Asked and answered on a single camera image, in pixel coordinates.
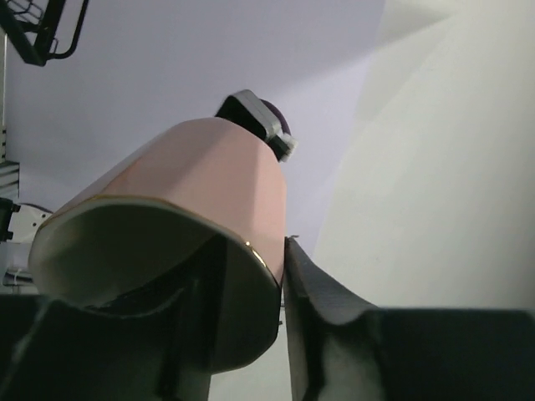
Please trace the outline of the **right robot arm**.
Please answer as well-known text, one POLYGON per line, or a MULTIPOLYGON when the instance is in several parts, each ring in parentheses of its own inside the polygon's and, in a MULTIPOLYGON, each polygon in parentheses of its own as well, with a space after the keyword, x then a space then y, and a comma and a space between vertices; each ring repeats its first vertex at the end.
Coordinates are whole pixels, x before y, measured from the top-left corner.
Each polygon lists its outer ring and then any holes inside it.
POLYGON ((52 215, 40 206, 1 199, 1 293, 35 294, 28 257, 38 228, 52 215))

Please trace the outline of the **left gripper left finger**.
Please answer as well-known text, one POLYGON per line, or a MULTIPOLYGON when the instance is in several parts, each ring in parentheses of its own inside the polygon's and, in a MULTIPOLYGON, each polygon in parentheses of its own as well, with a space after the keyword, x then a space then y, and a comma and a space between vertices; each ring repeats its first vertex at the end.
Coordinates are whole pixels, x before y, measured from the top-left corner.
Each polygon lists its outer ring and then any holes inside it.
POLYGON ((226 256, 214 236, 107 309, 2 296, 2 399, 207 399, 226 256))

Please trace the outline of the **black wire dish rack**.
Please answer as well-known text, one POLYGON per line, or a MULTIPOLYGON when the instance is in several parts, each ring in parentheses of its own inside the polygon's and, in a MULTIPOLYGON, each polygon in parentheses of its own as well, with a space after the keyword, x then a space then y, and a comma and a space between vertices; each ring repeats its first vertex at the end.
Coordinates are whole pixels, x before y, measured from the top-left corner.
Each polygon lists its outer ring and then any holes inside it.
POLYGON ((82 2, 69 48, 59 53, 57 31, 65 5, 66 1, 47 1, 45 7, 35 1, 1 1, 1 29, 26 64, 43 67, 76 51, 89 0, 82 2))

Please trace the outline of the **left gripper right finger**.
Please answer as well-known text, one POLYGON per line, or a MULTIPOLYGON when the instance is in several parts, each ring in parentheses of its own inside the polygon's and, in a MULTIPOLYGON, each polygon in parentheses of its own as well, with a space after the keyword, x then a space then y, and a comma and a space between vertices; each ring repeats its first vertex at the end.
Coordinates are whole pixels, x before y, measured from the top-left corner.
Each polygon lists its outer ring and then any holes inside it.
POLYGON ((377 307, 285 243, 295 400, 531 400, 534 314, 377 307))

